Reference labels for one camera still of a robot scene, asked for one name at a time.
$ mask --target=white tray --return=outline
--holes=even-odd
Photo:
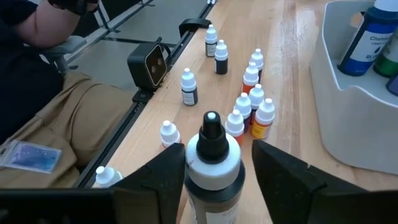
[[[371,68],[361,77],[337,69],[356,28],[354,14],[374,1],[334,1],[326,5],[311,62],[322,141],[336,159],[365,169],[398,174],[398,97],[387,78]]]

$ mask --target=wooden table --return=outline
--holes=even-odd
[[[241,91],[244,69],[255,48],[264,52],[262,84],[277,108],[267,142],[333,175],[369,190],[396,189],[398,177],[344,165],[325,150],[320,138],[309,64],[327,0],[219,0],[209,19],[229,50],[229,71],[216,75],[214,59],[205,56],[206,30],[197,31],[155,96],[109,162],[129,175],[161,150],[163,120],[174,122],[183,143],[198,132],[203,114],[217,110],[225,119]],[[198,83],[199,102],[182,104],[180,77],[191,68]],[[252,137],[242,147],[246,182],[238,223],[272,223],[261,197],[251,160]],[[191,223],[187,193],[183,191],[180,223]]]

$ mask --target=black bottle cap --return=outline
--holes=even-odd
[[[208,164],[216,164],[225,160],[228,151],[229,144],[220,115],[215,111],[205,113],[197,143],[199,158]]]

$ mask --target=person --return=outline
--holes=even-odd
[[[61,44],[79,19],[47,0],[0,0],[0,144],[16,139],[62,150],[51,174],[0,167],[1,188],[71,187],[77,168],[94,158],[132,105],[132,93],[82,73],[63,76],[24,46]]]

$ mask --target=khaki pants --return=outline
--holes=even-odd
[[[71,187],[132,105],[132,93],[65,75],[63,90],[10,137],[62,150],[51,174],[0,168],[1,188]]]

